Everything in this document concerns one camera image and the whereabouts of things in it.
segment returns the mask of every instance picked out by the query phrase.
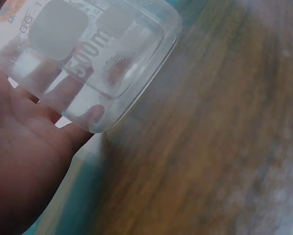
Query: hand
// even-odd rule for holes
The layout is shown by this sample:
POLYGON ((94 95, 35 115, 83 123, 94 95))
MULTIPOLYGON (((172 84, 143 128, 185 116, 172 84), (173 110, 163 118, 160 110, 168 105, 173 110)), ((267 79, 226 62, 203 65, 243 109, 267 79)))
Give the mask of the hand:
MULTIPOLYGON (((0 55, 17 56, 12 49, 10 43, 0 55)), ((44 63, 29 79, 51 82, 59 72, 53 65, 44 63)), ((46 208, 73 155, 92 134, 74 124, 57 128, 54 123, 61 115, 43 102, 38 103, 26 90, 12 88, 7 79, 0 71, 0 234, 20 234, 46 208)), ((56 89, 71 94, 73 99, 81 89, 74 83, 68 76, 56 89)), ((87 115, 99 120, 103 113, 103 108, 96 106, 87 115)))

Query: table surface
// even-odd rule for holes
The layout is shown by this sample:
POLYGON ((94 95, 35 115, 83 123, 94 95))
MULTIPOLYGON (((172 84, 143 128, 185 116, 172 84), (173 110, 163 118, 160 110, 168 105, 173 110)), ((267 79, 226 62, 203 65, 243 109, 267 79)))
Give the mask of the table surface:
POLYGON ((106 172, 87 232, 293 235, 293 0, 177 8, 177 48, 97 138, 106 172))

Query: wood grain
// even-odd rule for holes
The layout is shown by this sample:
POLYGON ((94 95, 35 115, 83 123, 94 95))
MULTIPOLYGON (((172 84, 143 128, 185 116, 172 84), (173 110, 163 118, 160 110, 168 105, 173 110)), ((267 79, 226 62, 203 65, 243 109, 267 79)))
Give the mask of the wood grain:
POLYGON ((293 0, 178 10, 181 42, 104 137, 91 234, 293 234, 293 0))

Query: palm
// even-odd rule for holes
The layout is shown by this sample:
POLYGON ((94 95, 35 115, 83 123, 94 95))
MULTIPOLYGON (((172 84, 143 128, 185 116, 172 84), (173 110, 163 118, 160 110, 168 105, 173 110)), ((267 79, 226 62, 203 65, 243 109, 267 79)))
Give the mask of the palm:
POLYGON ((6 231, 21 225, 21 232, 34 222, 74 153, 91 137, 73 124, 57 128, 60 115, 36 102, 25 90, 13 89, 0 71, 0 224, 6 231))

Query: plastic bottle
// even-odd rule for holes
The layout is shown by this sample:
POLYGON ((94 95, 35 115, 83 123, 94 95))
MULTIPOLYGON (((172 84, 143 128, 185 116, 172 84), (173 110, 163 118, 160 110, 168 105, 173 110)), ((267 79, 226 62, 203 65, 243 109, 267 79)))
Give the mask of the plastic bottle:
POLYGON ((133 106, 182 30, 164 0, 27 0, 5 21, 14 30, 0 69, 94 133, 133 106))

